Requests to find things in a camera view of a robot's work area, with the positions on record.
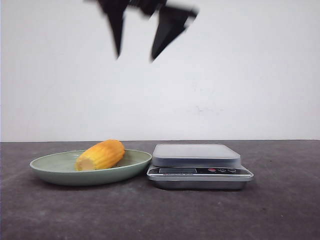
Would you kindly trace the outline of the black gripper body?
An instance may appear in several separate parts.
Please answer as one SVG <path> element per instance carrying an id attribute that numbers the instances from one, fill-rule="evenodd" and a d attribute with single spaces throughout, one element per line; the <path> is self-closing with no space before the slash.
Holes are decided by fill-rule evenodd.
<path id="1" fill-rule="evenodd" d="M 166 11 L 162 10 L 166 3 L 166 0 L 129 0 L 127 5 L 140 9 L 145 16 L 152 16 L 156 11 L 162 16 L 166 15 Z"/>

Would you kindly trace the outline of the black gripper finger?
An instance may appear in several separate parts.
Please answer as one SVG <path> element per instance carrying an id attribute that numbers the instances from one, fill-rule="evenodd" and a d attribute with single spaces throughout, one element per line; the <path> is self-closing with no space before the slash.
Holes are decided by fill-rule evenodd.
<path id="1" fill-rule="evenodd" d="M 97 0 L 96 1 L 107 16 L 115 47 L 116 58 L 121 55 L 124 12 L 129 5 L 129 0 Z"/>
<path id="2" fill-rule="evenodd" d="M 188 27 L 188 19 L 194 20 L 199 10 L 185 5 L 168 4 L 166 1 L 150 1 L 150 12 L 158 12 L 158 26 L 151 48 L 154 61 L 163 50 Z"/>

